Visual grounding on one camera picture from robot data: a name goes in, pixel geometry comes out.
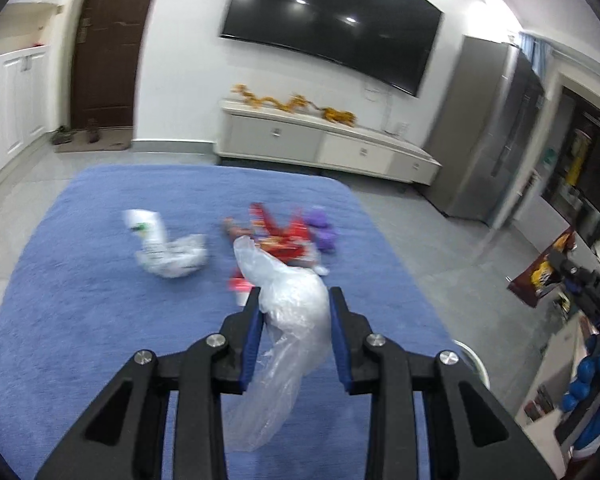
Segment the brown snack bag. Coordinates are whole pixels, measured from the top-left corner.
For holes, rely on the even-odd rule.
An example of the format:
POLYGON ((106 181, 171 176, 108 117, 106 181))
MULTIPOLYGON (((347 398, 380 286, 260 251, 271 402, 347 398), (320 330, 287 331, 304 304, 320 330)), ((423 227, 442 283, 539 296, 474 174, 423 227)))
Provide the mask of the brown snack bag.
POLYGON ((565 229, 524 272, 508 283, 507 289, 528 307, 535 308, 560 281, 560 274, 552 267, 548 256, 553 250, 568 256, 575 247, 574 229, 565 229))

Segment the clear plastic bag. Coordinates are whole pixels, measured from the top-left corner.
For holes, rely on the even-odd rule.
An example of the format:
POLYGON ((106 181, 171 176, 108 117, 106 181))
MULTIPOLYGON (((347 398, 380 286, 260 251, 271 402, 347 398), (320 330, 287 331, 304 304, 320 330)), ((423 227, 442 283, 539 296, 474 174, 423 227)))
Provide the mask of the clear plastic bag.
POLYGON ((302 379, 332 344, 328 290, 313 270, 287 266, 248 236, 233 243, 238 268, 260 289, 259 310, 272 340, 246 393, 223 413, 225 448, 253 452, 271 441, 294 409, 302 379))

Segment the white printed plastic bag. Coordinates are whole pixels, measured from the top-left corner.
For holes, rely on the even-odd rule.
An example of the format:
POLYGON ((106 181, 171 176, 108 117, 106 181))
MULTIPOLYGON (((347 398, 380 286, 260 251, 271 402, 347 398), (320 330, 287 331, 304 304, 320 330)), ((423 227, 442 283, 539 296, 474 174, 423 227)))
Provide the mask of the white printed plastic bag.
POLYGON ((204 234, 170 240, 157 211, 127 209, 122 216, 128 230, 140 239, 135 259, 146 272, 160 278, 185 278, 207 263, 209 254, 204 234))

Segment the grey refrigerator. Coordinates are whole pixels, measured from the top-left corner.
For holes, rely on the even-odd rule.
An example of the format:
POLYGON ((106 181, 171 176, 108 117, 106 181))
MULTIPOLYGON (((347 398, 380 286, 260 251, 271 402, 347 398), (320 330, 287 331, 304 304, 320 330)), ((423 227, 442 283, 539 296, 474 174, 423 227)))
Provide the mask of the grey refrigerator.
POLYGON ((425 150, 441 164, 425 197, 490 226, 513 185, 544 90, 520 48, 465 37, 425 150))

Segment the red crumpled wrapper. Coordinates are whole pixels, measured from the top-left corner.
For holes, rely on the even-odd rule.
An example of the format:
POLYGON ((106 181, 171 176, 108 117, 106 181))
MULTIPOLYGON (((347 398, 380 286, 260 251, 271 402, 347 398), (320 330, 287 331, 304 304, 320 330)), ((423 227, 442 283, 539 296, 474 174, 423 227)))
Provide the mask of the red crumpled wrapper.
POLYGON ((252 229, 246 228, 245 226, 240 226, 233 218, 225 218, 222 222, 222 227, 232 242, 243 236, 250 238, 254 237, 252 229))

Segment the red snack bag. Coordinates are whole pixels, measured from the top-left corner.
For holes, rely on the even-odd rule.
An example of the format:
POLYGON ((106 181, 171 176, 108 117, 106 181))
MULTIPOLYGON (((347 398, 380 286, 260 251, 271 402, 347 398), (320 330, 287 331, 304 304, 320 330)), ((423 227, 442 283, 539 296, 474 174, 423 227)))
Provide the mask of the red snack bag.
POLYGON ((254 239, 265 252, 290 266, 314 268, 320 263, 320 253, 300 210, 291 215, 288 226, 279 226, 261 203, 251 203, 249 213, 254 239))

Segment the brown door mat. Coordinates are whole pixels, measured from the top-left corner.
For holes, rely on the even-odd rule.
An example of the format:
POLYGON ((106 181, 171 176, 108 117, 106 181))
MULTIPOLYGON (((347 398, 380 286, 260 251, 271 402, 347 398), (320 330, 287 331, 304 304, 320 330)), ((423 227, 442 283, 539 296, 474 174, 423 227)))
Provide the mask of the brown door mat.
POLYGON ((70 132, 70 141, 55 145, 54 150, 56 153, 125 151, 132 143, 132 127, 74 130, 70 132))

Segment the brown shoe left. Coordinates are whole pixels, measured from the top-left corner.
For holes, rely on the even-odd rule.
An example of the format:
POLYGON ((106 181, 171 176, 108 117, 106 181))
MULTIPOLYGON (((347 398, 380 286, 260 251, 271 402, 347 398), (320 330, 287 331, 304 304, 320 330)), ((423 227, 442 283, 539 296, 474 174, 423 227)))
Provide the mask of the brown shoe left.
POLYGON ((70 128, 65 125, 59 126, 50 135, 50 143, 53 145, 62 145, 71 143, 73 139, 73 132, 70 128))

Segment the brown shoe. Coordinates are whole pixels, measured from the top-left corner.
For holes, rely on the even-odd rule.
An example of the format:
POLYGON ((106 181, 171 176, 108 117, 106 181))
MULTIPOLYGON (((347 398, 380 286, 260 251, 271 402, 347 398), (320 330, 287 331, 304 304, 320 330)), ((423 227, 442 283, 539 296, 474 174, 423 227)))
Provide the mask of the brown shoe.
POLYGON ((94 118, 90 118, 87 121, 86 134, 89 144, 96 143, 100 140, 99 126, 94 118))
POLYGON ((59 126, 50 135, 50 143, 53 145, 62 145, 71 143, 73 139, 73 132, 70 128, 65 125, 59 126))

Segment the golden tiger figurine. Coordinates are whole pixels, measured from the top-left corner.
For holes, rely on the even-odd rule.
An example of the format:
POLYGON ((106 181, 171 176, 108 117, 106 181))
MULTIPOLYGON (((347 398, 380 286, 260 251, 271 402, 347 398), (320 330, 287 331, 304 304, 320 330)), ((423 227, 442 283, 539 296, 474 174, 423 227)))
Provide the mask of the golden tiger figurine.
POLYGON ((321 109, 322 117, 328 122, 336 122, 336 124, 345 125, 348 127, 356 126, 355 114, 347 110, 336 110, 332 107, 324 107, 321 109))

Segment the brown shoe right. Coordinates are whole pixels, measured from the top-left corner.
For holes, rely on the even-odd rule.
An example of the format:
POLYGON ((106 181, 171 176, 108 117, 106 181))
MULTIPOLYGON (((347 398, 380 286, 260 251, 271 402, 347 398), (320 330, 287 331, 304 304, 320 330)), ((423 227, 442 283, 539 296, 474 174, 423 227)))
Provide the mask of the brown shoe right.
POLYGON ((100 140, 99 126, 94 118, 90 118, 87 121, 86 134, 89 144, 96 143, 100 140))

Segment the golden dragon figurine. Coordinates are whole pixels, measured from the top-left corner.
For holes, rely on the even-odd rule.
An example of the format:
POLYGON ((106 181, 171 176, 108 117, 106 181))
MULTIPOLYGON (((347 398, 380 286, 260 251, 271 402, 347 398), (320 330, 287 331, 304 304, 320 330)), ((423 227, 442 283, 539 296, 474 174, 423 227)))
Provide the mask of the golden dragon figurine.
POLYGON ((301 94, 293 94, 287 101, 279 101, 274 96, 257 96, 245 84, 234 84, 230 92, 241 96, 245 104, 256 110, 264 106, 272 106, 276 110, 291 114, 297 110, 317 110, 317 106, 301 94))

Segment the white tv cabinet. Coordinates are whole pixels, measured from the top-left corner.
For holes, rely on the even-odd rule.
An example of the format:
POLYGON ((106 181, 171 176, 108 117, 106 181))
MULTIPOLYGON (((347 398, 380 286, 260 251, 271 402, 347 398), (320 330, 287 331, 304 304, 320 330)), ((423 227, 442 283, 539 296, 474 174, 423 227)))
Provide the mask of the white tv cabinet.
POLYGON ((430 185, 441 169, 416 145, 362 127, 309 114, 223 101, 222 129, 214 144, 221 158, 360 174, 401 183, 430 185))

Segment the dark brown door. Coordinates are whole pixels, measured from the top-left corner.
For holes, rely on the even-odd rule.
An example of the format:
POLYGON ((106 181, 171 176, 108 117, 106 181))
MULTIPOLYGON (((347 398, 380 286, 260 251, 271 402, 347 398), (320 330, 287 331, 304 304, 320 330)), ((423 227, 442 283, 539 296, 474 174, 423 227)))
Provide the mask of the dark brown door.
POLYGON ((132 125, 150 5, 151 0, 84 0, 72 59, 74 128, 132 125))

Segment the black wall television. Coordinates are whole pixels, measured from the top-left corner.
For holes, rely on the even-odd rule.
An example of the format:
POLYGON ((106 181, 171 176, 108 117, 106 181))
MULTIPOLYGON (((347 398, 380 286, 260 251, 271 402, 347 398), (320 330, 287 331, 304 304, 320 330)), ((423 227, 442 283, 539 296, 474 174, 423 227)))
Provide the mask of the black wall television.
POLYGON ((441 19, 428 0, 230 0, 221 35, 324 58, 417 96, 441 19))

